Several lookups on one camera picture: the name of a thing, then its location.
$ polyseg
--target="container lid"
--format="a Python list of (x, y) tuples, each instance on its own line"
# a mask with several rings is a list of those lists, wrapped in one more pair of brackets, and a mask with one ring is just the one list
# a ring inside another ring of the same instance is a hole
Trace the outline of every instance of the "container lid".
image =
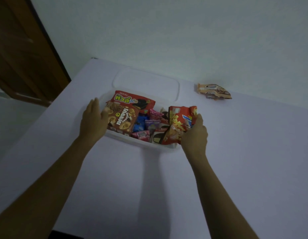
[(178, 99), (180, 83), (166, 76), (126, 67), (120, 70), (112, 83), (117, 90), (135, 90), (174, 102)]

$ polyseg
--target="floor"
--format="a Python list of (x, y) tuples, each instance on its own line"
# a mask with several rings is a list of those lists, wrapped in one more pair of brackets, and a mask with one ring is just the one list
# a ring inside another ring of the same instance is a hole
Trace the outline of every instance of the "floor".
[(46, 107), (0, 97), (0, 160)]

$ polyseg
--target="plastic container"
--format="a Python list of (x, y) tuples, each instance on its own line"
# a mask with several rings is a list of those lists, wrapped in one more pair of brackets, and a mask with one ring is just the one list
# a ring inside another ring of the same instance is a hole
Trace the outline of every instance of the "plastic container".
[[(115, 88), (115, 89), (107, 92), (106, 94), (104, 94), (100, 97), (100, 108), (101, 109), (103, 109), (105, 107), (106, 102), (108, 100), (112, 99), (116, 90), (125, 91), (125, 92), (131, 93), (131, 94), (144, 96), (144, 97), (150, 98), (152, 100), (155, 100), (156, 103), (155, 103), (155, 106), (154, 106), (154, 110), (156, 110), (156, 111), (159, 111), (162, 107), (164, 107), (165, 109), (168, 109), (168, 107), (171, 106), (171, 105), (177, 105), (175, 102), (171, 102), (169, 100), (165, 100), (165, 99), (162, 99), (162, 98), (159, 98), (159, 97), (147, 95), (147, 94), (144, 94), (144, 93), (141, 93), (141, 92), (138, 92), (138, 91), (133, 91), (133, 90), (130, 90), (130, 89)], [(114, 138), (114, 139), (122, 141), (122, 142), (126, 142), (128, 144), (132, 144), (134, 146), (138, 146), (138, 147), (141, 147), (141, 148), (156, 149), (156, 150), (160, 150), (162, 152), (174, 152), (174, 151), (176, 151), (180, 148), (180, 145), (177, 144), (177, 143), (173, 143), (173, 144), (170, 144), (170, 145), (155, 144), (155, 143), (141, 141), (141, 140), (138, 140), (136, 138), (129, 137), (129, 136), (125, 136), (123, 134), (120, 134), (118, 132), (111, 131), (111, 130), (106, 130), (105, 136), (110, 137), (110, 138)]]

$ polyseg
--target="door panel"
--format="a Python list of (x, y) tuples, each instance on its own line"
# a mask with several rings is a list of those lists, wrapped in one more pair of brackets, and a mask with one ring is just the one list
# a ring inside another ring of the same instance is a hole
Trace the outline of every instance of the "door panel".
[(29, 0), (0, 0), (0, 88), (49, 105), (70, 79)]

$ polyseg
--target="forearm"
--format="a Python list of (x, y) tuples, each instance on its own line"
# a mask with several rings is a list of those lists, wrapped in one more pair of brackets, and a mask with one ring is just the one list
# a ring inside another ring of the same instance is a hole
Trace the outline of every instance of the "forearm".
[(93, 144), (76, 139), (68, 150), (0, 214), (0, 238), (47, 238)]
[(189, 158), (212, 239), (258, 238), (218, 180), (205, 155)]

